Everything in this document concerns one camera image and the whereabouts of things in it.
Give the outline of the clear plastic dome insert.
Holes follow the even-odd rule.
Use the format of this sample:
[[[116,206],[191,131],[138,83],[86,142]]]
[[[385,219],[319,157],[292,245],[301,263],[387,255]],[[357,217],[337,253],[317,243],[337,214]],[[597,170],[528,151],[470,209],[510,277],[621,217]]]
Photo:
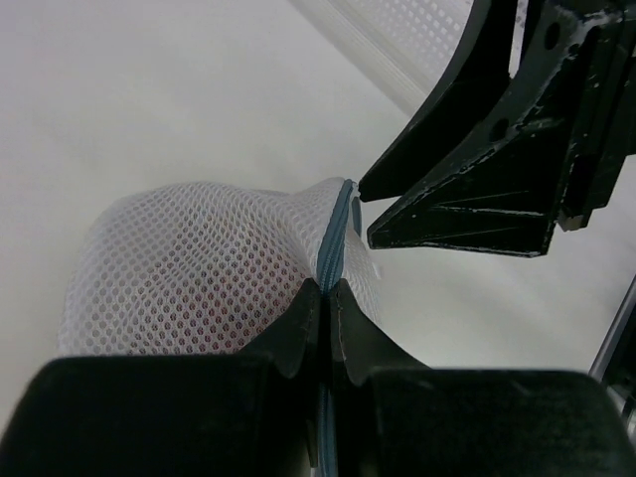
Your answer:
[[[226,354],[279,318],[307,279],[346,280],[379,317],[356,184],[286,194],[195,182],[123,198],[93,224],[71,278],[59,350]]]

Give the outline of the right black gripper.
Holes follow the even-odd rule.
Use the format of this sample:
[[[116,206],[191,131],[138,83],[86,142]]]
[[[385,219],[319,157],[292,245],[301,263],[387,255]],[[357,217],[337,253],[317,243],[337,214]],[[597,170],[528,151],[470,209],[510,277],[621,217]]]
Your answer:
[[[364,202],[393,200],[369,227],[371,247],[537,256],[561,201],[566,232],[608,205],[635,152],[635,3],[530,9],[511,73],[517,3],[473,3],[433,91],[359,182]]]

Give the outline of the red bra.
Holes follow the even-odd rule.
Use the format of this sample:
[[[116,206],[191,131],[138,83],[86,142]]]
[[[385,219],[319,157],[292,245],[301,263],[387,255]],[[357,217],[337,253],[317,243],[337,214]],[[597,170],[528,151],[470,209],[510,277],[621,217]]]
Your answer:
[[[308,275],[292,247],[262,225],[204,217],[168,231],[126,287],[125,354],[236,352],[281,316]]]

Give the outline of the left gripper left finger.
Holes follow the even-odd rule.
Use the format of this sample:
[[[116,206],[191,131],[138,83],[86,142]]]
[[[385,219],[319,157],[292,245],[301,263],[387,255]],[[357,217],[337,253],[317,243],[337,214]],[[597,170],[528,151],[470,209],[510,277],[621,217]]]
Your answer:
[[[317,461],[321,293],[225,355],[61,358],[1,439],[5,476],[307,476]]]

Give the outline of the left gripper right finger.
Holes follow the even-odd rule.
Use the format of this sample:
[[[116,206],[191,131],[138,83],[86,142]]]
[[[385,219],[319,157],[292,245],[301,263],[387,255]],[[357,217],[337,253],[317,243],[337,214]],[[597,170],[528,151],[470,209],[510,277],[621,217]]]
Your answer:
[[[331,476],[631,476],[635,450],[605,389],[576,372],[432,369],[329,296]]]

